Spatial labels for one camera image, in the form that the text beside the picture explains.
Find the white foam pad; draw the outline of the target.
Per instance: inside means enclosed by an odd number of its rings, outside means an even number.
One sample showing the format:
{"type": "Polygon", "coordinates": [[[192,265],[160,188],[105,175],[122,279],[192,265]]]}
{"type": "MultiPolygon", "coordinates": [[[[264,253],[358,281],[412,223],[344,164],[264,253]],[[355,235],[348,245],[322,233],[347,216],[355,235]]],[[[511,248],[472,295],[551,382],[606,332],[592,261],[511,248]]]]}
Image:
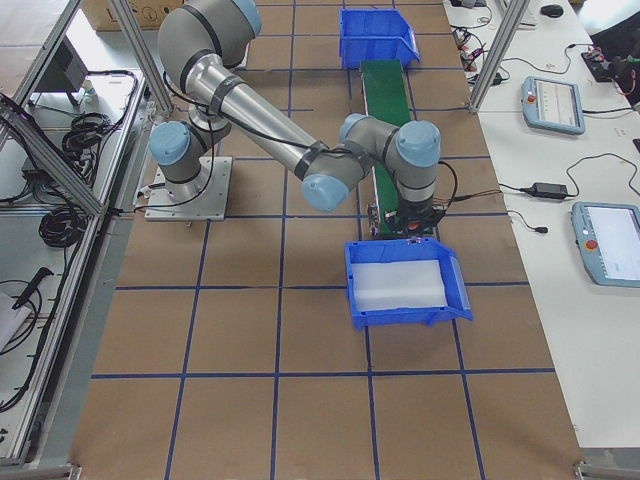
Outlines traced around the white foam pad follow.
{"type": "Polygon", "coordinates": [[[448,305],[437,260],[357,263],[352,276],[358,311],[448,305]]]}

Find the blue bin with white foam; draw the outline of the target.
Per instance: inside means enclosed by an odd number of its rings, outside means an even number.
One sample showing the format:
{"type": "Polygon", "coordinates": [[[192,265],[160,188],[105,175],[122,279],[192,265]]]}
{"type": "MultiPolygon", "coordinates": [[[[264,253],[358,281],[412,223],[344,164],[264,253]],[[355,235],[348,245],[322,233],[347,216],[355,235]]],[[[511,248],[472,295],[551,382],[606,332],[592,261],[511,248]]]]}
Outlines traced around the blue bin with white foam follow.
{"type": "Polygon", "coordinates": [[[353,326],[473,320],[456,252],[431,238],[344,245],[353,326]]]}

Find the black power adapter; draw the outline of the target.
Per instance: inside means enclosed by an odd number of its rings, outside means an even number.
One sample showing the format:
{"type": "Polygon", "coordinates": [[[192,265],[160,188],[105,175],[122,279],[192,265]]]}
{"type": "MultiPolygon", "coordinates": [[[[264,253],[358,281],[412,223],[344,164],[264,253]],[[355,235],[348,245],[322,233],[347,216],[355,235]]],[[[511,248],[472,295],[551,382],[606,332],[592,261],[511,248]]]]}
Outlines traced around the black power adapter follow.
{"type": "Polygon", "coordinates": [[[521,188],[520,192],[535,198],[553,200],[564,200],[570,197],[567,187],[558,183],[534,182],[529,187],[521,188]]]}

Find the green conveyor belt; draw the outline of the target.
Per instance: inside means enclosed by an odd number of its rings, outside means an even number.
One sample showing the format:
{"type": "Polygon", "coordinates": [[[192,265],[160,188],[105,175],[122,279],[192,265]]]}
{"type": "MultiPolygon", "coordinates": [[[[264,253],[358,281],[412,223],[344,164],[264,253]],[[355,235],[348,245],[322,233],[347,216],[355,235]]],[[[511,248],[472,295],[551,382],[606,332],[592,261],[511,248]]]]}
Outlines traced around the green conveyor belt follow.
{"type": "MultiPolygon", "coordinates": [[[[366,60],[360,65],[365,111],[381,121],[397,127],[411,120],[404,83],[404,70],[398,60],[366,60]]],[[[385,214],[397,210],[394,181],[388,172],[376,164],[372,170],[374,198],[369,203],[368,217],[371,236],[398,238],[385,223],[385,214]]]]}

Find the far teach pendant tablet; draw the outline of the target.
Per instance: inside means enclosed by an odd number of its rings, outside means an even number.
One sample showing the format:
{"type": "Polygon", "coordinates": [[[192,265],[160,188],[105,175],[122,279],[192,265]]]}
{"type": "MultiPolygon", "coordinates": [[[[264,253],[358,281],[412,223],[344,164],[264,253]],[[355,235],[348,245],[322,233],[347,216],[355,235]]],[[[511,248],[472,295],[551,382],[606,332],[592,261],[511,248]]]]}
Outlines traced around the far teach pendant tablet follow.
{"type": "Polygon", "coordinates": [[[531,128],[582,135],[584,113],[574,83],[528,76],[521,86],[522,113],[531,128]]]}

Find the teach pendant tablet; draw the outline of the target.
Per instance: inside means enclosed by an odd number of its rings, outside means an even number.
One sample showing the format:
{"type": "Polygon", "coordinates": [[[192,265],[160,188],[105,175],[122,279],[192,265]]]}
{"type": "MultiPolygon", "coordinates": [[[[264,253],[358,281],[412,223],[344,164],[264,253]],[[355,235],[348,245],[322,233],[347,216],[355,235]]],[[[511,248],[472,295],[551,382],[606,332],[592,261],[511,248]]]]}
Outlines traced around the teach pendant tablet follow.
{"type": "Polygon", "coordinates": [[[574,83],[528,76],[521,86],[522,113],[531,128],[582,135],[584,113],[574,83]]]}
{"type": "Polygon", "coordinates": [[[571,222],[584,268],[601,286],[639,287],[639,208],[576,202],[571,222]]]}

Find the far blue plastic bin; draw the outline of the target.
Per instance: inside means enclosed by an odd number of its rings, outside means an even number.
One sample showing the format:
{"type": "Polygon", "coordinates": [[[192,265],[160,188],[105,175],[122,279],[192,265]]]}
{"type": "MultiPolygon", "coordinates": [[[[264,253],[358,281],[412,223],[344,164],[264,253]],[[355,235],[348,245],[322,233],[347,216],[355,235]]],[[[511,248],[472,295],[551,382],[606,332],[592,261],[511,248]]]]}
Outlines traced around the far blue plastic bin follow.
{"type": "Polygon", "coordinates": [[[396,9],[341,9],[339,37],[343,69],[370,60],[398,60],[404,68],[421,62],[414,29],[396,9]]]}

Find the near teach pendant tablet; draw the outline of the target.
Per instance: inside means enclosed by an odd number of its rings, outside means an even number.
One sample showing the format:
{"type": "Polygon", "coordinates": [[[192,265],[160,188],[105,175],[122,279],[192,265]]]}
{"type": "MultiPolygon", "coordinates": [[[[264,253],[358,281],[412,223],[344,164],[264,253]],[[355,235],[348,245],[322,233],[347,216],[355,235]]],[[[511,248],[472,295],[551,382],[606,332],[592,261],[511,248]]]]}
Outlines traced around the near teach pendant tablet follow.
{"type": "Polygon", "coordinates": [[[571,222],[584,268],[601,286],[639,287],[639,208],[576,202],[571,222]]]}

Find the aluminium frame post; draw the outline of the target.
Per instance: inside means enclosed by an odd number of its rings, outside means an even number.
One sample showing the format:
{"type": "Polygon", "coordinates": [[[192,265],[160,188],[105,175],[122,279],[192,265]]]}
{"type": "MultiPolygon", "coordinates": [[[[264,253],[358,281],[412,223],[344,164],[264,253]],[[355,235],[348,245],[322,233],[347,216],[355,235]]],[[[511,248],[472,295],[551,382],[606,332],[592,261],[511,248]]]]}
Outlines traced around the aluminium frame post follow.
{"type": "Polygon", "coordinates": [[[510,2],[489,49],[489,53],[483,62],[481,72],[471,90],[468,103],[470,112],[477,113],[480,110],[528,4],[528,0],[513,0],[510,2]]]}

